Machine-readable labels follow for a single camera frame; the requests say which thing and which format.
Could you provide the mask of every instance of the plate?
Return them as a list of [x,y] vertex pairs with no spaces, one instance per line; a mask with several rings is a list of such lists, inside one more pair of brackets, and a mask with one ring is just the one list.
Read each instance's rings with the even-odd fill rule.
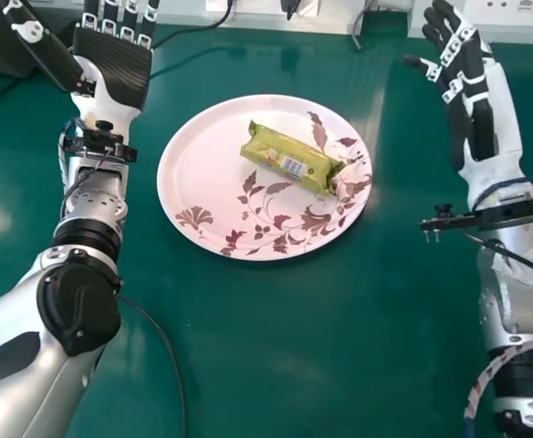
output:
[[[338,196],[309,192],[242,158],[250,120],[278,130],[347,166]],[[290,96],[246,96],[220,103],[173,136],[157,171],[163,210],[197,245],[232,258],[300,256],[331,242],[364,210],[372,182],[366,145],[340,115]]]

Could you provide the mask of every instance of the green table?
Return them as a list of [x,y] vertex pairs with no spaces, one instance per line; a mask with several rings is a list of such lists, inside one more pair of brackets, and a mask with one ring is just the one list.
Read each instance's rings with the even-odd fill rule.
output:
[[[455,232],[427,245],[419,232],[436,204],[464,211],[466,188],[449,164],[438,93],[401,62],[434,50],[406,38],[404,15],[373,14],[365,28],[361,53],[345,36],[231,29],[180,36],[155,53],[147,108],[131,132],[140,161],[120,271],[123,293],[175,339],[193,438],[461,436],[465,398],[486,365],[477,248]],[[533,47],[495,50],[533,174]],[[173,134],[201,110],[256,93],[336,110],[373,158],[364,215],[322,250],[284,262],[239,262],[192,245],[156,193]],[[62,197],[57,136],[75,114],[43,77],[0,98],[0,296],[49,245]],[[68,438],[180,436],[162,344],[122,311]],[[485,402],[480,437],[496,436],[489,413]]]

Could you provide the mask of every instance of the brown floral design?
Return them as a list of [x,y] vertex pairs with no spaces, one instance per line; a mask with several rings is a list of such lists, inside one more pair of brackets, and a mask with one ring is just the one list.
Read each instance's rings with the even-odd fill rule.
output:
[[[372,178],[370,174],[365,174],[363,181],[353,181],[353,175],[362,164],[366,163],[362,152],[357,148],[360,141],[344,137],[328,143],[329,138],[319,115],[314,112],[308,114],[311,117],[313,139],[317,147],[323,152],[326,146],[334,147],[334,156],[339,155],[339,158],[346,164],[346,168],[332,184],[336,194],[334,204],[331,207],[328,206],[325,213],[319,213],[318,208],[309,205],[298,217],[276,214],[271,209],[271,203],[279,193],[285,191],[293,183],[276,182],[270,185],[260,185],[256,178],[256,171],[254,171],[242,184],[240,195],[236,196],[243,207],[241,218],[249,222],[250,226],[246,230],[233,229],[229,235],[225,236],[226,246],[220,250],[223,256],[232,256],[234,252],[242,251],[246,256],[251,256],[268,247],[276,253],[287,254],[290,245],[303,246],[304,251],[308,251],[313,238],[327,236],[337,228],[342,228],[347,217],[361,206],[363,201],[359,199],[358,194],[371,185]],[[335,143],[341,146],[340,150],[332,146]],[[183,210],[175,217],[181,226],[189,225],[197,231],[200,238],[204,238],[200,225],[214,222],[212,214],[199,206]],[[248,235],[246,243],[239,247],[238,241],[244,235]]]
[[212,214],[202,207],[192,207],[189,210],[182,210],[179,214],[175,215],[175,219],[179,222],[179,225],[190,225],[201,238],[204,237],[204,230],[200,227],[201,224],[213,224],[214,218]]

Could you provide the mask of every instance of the green wrapper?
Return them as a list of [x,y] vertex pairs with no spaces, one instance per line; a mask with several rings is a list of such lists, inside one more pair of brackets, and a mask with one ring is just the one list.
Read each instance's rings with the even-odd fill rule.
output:
[[331,179],[345,164],[301,141],[250,121],[252,139],[240,155],[287,177],[302,187],[320,194],[335,194]]

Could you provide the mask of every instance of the black plug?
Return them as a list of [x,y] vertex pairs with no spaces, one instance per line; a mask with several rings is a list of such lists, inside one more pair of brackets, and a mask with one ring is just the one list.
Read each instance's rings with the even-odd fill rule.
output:
[[293,14],[299,9],[301,0],[281,0],[281,9],[287,13],[287,20],[290,20]]

